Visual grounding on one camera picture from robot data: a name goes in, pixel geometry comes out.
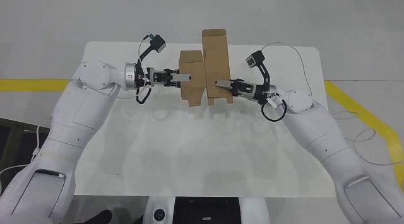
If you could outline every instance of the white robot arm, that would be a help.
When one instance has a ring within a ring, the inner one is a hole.
[[[161,51],[162,41],[152,38],[146,55]],[[147,85],[179,86],[189,81],[178,70],[148,68]],[[10,182],[0,198],[0,223],[60,223],[75,189],[74,172],[89,140],[101,128],[119,90],[145,85],[143,70],[136,64],[115,68],[103,62],[84,62],[57,102],[50,133],[35,159]]]
[[[252,67],[259,67],[264,84],[241,79],[217,80],[216,85],[228,89],[233,96],[243,97],[264,106],[269,103],[280,116],[296,141],[327,170],[335,185],[340,208],[352,224],[404,223],[404,196],[389,183],[381,183],[365,163],[348,146],[334,118],[311,95],[301,90],[284,92],[270,85],[259,50],[247,58]]]

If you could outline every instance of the brown cardboard box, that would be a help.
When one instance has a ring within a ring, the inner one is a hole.
[[[200,106],[205,91],[205,64],[200,50],[182,50],[179,54],[179,72],[191,75],[190,82],[181,83],[181,98],[188,100],[190,107]]]
[[[233,103],[232,94],[228,90],[215,85],[216,80],[230,81],[226,30],[203,30],[202,48],[205,63],[208,105],[213,105],[213,99],[215,98],[226,98],[228,104]]]

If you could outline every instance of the yellow tape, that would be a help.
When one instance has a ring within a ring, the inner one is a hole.
[[[403,148],[401,147],[400,139],[396,131],[390,128],[383,121],[380,121],[376,116],[372,115],[368,110],[341,91],[333,83],[330,81],[325,81],[324,83],[326,92],[331,98],[333,98],[348,111],[358,113],[358,119],[360,119],[369,128],[374,129],[378,135],[384,138],[392,163],[404,160]],[[396,175],[398,187],[404,191],[404,163],[394,165],[393,169]]]
[[[0,91],[63,91],[68,80],[0,80]]]

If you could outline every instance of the white table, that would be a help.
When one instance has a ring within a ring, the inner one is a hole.
[[[138,43],[90,42],[83,61],[134,62],[137,48]],[[258,69],[249,69],[245,62],[260,48],[229,46],[232,78],[262,83]],[[167,44],[160,54],[152,52],[145,64],[177,69],[179,51],[191,49],[201,49],[201,44]],[[318,50],[297,49],[314,98],[327,107]],[[272,83],[286,90],[307,90],[294,50],[273,46],[264,54]],[[134,99],[115,101],[105,124],[83,152],[75,194],[335,196],[321,164],[295,142],[282,122],[266,121],[258,104],[235,98],[234,104],[215,100],[209,107],[204,95],[200,107],[188,107],[179,89],[164,86],[154,87],[144,105]]]

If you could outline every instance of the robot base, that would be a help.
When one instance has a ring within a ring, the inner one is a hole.
[[[270,224],[262,197],[149,197],[143,224]]]

